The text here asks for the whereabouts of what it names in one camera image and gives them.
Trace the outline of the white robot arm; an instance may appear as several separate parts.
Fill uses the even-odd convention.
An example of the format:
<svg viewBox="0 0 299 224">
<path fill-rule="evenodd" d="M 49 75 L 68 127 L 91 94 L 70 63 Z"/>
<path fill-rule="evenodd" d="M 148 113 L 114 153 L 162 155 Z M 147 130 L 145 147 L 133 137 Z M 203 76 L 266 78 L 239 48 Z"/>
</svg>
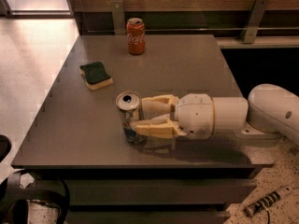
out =
<svg viewBox="0 0 299 224">
<path fill-rule="evenodd" d="M 254 87 L 247 98 L 190 93 L 147 97 L 142 105 L 157 116 L 130 126 L 146 136 L 200 140 L 224 134 L 249 145 L 282 136 L 299 141 L 299 97 L 272 84 Z"/>
</svg>

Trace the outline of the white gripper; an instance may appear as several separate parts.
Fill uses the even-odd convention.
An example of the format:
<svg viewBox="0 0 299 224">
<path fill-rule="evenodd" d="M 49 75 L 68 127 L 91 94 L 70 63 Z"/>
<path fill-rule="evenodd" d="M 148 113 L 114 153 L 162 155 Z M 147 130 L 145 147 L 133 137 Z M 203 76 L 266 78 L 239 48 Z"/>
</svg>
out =
<svg viewBox="0 0 299 224">
<path fill-rule="evenodd" d="M 187 94 L 178 98 L 172 94 L 145 97 L 143 110 L 159 114 L 175 110 L 174 119 L 162 115 L 155 119 L 136 120 L 130 127 L 138 134 L 163 139 L 184 136 L 188 139 L 208 139 L 214 130 L 214 106 L 207 94 Z"/>
</svg>

